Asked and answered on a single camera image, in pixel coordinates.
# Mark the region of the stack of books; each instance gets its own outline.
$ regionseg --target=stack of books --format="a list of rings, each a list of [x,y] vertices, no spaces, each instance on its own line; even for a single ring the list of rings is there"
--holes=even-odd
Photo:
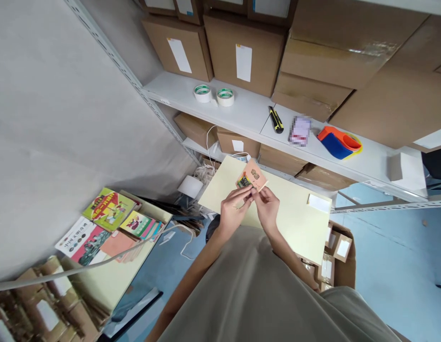
[[[144,215],[140,208],[139,201],[103,188],[55,247],[82,266],[101,262],[107,255],[115,257],[163,229],[162,222]],[[141,249],[116,260],[131,262]]]

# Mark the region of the person's right hand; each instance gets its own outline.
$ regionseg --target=person's right hand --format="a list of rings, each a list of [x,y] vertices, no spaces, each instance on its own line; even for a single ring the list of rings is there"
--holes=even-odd
[[[268,187],[264,187],[260,192],[253,188],[251,194],[257,205],[259,220],[265,233],[267,235],[278,233],[278,226],[276,224],[279,209],[278,198]]]

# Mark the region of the white wall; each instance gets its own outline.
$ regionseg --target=white wall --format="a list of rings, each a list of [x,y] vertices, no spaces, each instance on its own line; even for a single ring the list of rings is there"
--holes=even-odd
[[[160,198],[194,167],[64,1],[0,1],[0,279],[104,185]]]

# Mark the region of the pale yellow table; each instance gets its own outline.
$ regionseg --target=pale yellow table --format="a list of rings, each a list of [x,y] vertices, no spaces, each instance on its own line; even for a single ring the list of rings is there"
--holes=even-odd
[[[242,161],[225,157],[199,203],[220,213],[221,201],[236,188],[236,180],[245,166]],[[268,172],[263,171],[263,174],[268,179],[267,186],[280,200],[277,219],[279,231],[295,253],[321,264],[330,214],[309,206],[307,200],[309,194],[313,194],[329,201],[331,207],[331,199]],[[250,206],[242,224],[261,228],[255,203]]]

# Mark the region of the yellow utility knife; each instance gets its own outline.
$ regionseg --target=yellow utility knife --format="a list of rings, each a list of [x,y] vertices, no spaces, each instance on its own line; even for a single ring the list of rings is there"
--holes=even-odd
[[[278,113],[274,110],[273,107],[268,106],[269,114],[271,115],[271,118],[273,119],[273,127],[276,133],[281,134],[284,132],[284,125],[282,124],[281,118],[279,117]]]

